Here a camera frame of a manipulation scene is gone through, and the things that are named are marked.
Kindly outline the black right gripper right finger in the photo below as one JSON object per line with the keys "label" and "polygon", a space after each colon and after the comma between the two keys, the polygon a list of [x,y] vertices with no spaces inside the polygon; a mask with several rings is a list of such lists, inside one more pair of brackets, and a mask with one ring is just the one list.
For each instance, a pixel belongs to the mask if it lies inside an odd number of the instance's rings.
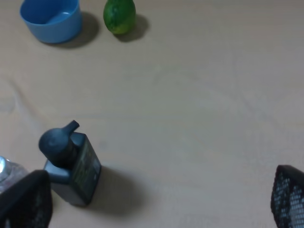
{"label": "black right gripper right finger", "polygon": [[271,212],[278,228],[304,226],[304,173],[291,165],[279,165],[271,194]]}

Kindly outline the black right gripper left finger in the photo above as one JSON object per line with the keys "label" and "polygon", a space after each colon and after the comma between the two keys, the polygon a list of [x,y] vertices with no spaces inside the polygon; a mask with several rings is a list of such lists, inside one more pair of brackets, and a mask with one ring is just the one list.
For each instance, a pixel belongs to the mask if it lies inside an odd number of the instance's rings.
{"label": "black right gripper left finger", "polygon": [[0,195],[2,228],[47,228],[53,214],[49,174],[35,170]]}

